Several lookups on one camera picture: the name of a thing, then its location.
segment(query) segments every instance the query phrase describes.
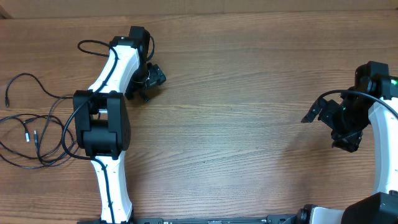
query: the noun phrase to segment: wood grain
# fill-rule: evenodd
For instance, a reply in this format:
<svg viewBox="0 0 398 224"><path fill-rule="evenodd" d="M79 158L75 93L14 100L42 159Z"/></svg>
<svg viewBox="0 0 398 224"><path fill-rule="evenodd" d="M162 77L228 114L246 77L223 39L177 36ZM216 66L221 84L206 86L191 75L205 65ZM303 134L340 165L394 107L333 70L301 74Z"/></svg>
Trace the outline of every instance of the wood grain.
<svg viewBox="0 0 398 224"><path fill-rule="evenodd" d="M7 18L394 10L398 0L0 0Z"/></svg>
<svg viewBox="0 0 398 224"><path fill-rule="evenodd" d="M81 53L77 43L107 42L133 25L154 36L153 62L168 78L150 103L137 98L127 104L127 187L137 217L262 217L295 213L306 203L345 208L371 193L371 127L350 154L330 148L326 125L300 120L321 93L352 86L354 70L369 60L398 72L397 11L2 20L0 98L22 72L37 75L55 95L87 89L106 58ZM29 77L13 83L9 94L1 117L45 114L53 102ZM65 121L71 112L66 101L55 114ZM42 125L28 128L40 132ZM60 132L50 127L44 151L58 143ZM3 123L0 136L35 154L16 121ZM0 170L0 223L100 216L89 162L22 170L0 161Z"/></svg>

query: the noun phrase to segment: table surface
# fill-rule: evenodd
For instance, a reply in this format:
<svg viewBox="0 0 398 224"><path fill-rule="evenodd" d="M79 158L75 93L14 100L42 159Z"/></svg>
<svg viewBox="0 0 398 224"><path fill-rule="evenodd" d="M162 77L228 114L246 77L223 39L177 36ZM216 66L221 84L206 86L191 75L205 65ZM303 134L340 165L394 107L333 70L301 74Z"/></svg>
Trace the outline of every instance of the table surface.
<svg viewBox="0 0 398 224"><path fill-rule="evenodd" d="M350 154L331 148L331 130L322 122L300 120L321 93L352 86L355 69L369 60L388 63L397 75L398 11L1 20L0 98L22 72L36 75L54 95L87 89L106 58L80 52L77 43L108 42L128 35L130 26L154 36L152 62L167 76L149 103L127 103L132 139L126 178L136 217L263 217L295 213L306 203L344 209L371 193L371 127ZM1 117L46 114L54 101L30 77L15 81L9 95ZM55 115L66 121L71 112L69 100ZM28 129L40 133L43 124ZM50 126L44 152L60 133ZM17 121L4 122L0 137L35 156ZM1 223L100 217L88 161L39 170L0 161L0 170Z"/></svg>

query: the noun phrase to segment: white arm segment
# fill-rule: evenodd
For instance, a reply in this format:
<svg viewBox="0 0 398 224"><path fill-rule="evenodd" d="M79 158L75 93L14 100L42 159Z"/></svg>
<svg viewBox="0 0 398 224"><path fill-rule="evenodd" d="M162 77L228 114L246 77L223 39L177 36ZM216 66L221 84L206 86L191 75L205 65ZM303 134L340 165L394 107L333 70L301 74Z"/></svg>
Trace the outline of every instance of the white arm segment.
<svg viewBox="0 0 398 224"><path fill-rule="evenodd" d="M127 194L126 175L124 173L124 156L122 151L118 160L112 160L110 156L96 156L106 166L106 172L109 180L109 191L111 192L111 200L114 213L115 223L127 222L132 212L132 203ZM101 220L112 223L111 210L108 207L108 198L106 196L106 184L104 171L97 162L91 162L97 174L99 192L102 201Z"/></svg>
<svg viewBox="0 0 398 224"><path fill-rule="evenodd" d="M114 49L118 53L118 64L116 65L111 78L106 83L107 85L100 91L100 93L109 93L114 90L118 93L125 94L130 78L139 66L138 51L135 48L123 45L117 45ZM88 88L89 90L95 91L101 86L111 71L113 63L114 53L110 50L109 59L106 62L104 69L94 84Z"/></svg>
<svg viewBox="0 0 398 224"><path fill-rule="evenodd" d="M398 111L398 98L383 100ZM398 121L383 105L375 102L369 109L374 135L376 173L372 195L398 190Z"/></svg>

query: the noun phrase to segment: wooden tabletop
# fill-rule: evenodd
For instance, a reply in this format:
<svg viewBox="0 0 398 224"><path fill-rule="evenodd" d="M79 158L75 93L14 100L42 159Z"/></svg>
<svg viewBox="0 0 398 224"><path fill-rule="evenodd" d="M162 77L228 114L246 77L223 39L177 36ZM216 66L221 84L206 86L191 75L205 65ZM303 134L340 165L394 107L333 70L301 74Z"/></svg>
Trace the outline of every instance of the wooden tabletop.
<svg viewBox="0 0 398 224"><path fill-rule="evenodd" d="M1 20L0 99L22 72L36 75L54 95L87 89L106 58L80 52L77 43L108 42L128 35L130 26L153 35L152 62L167 76L149 103L127 103L126 178L136 217L264 217L295 213L306 203L344 209L371 193L371 127L350 154L331 148L325 124L300 120L321 93L354 85L355 69L369 60L388 63L398 75L398 11ZM1 117L46 114L54 101L31 77L16 80L9 95ZM55 115L66 121L71 112L66 101ZM43 124L28 125L31 136ZM5 145L35 156L21 124L1 125ZM60 133L51 125L43 152L57 145ZM88 161L39 170L0 161L0 170L0 223L100 217Z"/></svg>

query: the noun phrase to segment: wooden table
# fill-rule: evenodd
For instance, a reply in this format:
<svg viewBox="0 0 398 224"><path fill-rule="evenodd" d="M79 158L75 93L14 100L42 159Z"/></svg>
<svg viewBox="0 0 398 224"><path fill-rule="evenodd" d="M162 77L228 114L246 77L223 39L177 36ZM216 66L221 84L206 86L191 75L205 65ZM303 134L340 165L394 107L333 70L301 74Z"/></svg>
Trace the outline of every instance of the wooden table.
<svg viewBox="0 0 398 224"><path fill-rule="evenodd" d="M77 43L108 42L128 35L130 26L154 36L152 61L167 75L150 103L137 98L127 104L132 141L126 178L137 217L263 217L295 213L306 203L344 209L371 193L371 127L350 154L331 148L322 122L300 120L321 93L352 86L355 69L369 60L388 63L398 75L398 11L2 20L0 98L22 72L37 75L55 95L87 89L106 58L81 53ZM1 117L46 114L53 102L29 77L13 83L9 94ZM66 101L55 115L65 121L71 112ZM42 126L28 128L40 132ZM58 143L60 132L50 127L44 151ZM0 136L35 155L17 121L3 123ZM0 170L0 223L100 217L98 184L87 161L40 170L0 161Z"/></svg>

